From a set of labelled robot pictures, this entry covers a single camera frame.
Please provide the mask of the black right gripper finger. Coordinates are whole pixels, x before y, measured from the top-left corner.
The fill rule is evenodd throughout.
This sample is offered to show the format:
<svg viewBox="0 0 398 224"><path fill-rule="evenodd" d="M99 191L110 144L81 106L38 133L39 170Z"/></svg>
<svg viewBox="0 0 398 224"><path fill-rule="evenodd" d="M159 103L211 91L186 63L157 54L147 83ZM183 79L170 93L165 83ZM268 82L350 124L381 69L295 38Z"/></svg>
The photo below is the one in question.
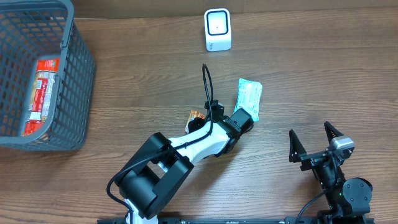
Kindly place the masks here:
<svg viewBox="0 0 398 224"><path fill-rule="evenodd" d="M324 127L326 131L326 136L328 138L328 142L331 143L332 139L341 137L343 134L339 132L330 122L324 122Z"/></svg>
<svg viewBox="0 0 398 224"><path fill-rule="evenodd" d="M289 141L289 162L301 162L302 157L306 156L307 152L293 129L289 131Z"/></svg>

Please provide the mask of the teal wet wipes pack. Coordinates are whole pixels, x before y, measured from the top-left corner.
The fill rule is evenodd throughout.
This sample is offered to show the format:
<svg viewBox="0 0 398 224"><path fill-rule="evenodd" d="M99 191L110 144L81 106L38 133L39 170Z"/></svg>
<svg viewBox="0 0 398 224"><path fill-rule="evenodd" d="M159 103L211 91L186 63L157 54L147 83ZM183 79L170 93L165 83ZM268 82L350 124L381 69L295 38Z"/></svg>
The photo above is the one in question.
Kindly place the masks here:
<svg viewBox="0 0 398 224"><path fill-rule="evenodd" d="M262 89L263 87L261 83L240 78L238 82L238 97L234 107L234 112L243 108L252 116L254 122L258 122Z"/></svg>

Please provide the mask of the orange Kleenex tissue pack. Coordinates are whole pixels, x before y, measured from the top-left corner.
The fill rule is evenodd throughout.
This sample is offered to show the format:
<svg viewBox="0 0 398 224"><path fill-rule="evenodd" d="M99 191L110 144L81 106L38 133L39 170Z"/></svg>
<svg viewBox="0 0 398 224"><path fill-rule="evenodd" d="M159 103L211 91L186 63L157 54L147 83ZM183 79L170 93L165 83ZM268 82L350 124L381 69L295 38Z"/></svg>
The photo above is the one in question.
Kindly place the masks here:
<svg viewBox="0 0 398 224"><path fill-rule="evenodd" d="M185 127L185 132L189 134L202 128L205 124L205 118L206 116L199 111L191 110Z"/></svg>

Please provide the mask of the orange red noodle packet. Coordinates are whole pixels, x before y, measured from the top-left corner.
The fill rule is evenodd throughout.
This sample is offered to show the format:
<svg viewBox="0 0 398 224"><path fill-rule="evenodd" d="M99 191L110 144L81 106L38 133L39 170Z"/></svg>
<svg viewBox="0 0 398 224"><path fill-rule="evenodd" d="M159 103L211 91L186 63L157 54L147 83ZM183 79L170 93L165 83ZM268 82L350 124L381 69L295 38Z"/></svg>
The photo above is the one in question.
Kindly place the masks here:
<svg viewBox="0 0 398 224"><path fill-rule="evenodd" d="M38 131L48 118L52 89L55 84L59 61L59 58L37 61L23 136L28 136Z"/></svg>

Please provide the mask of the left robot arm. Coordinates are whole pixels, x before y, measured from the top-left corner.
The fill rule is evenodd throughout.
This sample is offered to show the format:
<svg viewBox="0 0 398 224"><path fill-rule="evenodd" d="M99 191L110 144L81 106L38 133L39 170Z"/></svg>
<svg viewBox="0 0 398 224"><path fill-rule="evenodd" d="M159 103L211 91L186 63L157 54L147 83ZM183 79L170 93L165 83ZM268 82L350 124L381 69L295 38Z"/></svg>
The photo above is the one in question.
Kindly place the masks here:
<svg viewBox="0 0 398 224"><path fill-rule="evenodd" d="M168 204L194 168L208 157L229 153L254 121L240 108L224 114L218 101L206 103L208 114L188 122L188 134L166 138L151 135L127 164L113 177L122 204L127 208L124 223L158 223L157 214Z"/></svg>

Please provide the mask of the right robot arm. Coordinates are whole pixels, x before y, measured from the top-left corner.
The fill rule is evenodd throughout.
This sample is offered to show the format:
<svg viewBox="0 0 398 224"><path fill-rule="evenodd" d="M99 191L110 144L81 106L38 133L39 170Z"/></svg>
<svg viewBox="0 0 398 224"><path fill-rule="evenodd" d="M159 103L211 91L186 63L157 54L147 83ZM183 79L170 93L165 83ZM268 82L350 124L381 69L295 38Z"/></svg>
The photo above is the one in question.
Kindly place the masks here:
<svg viewBox="0 0 398 224"><path fill-rule="evenodd" d="M366 179L346 179L341 165L354 151L354 141L339 132L331 123L324 122L329 145L320 152L308 154L294 130L289 131L289 161L300 163L302 171L311 170L322 192L301 209L295 223L374 223L366 218L371 210L373 185ZM309 206L325 197L328 210L320 210L315 217L304 217Z"/></svg>

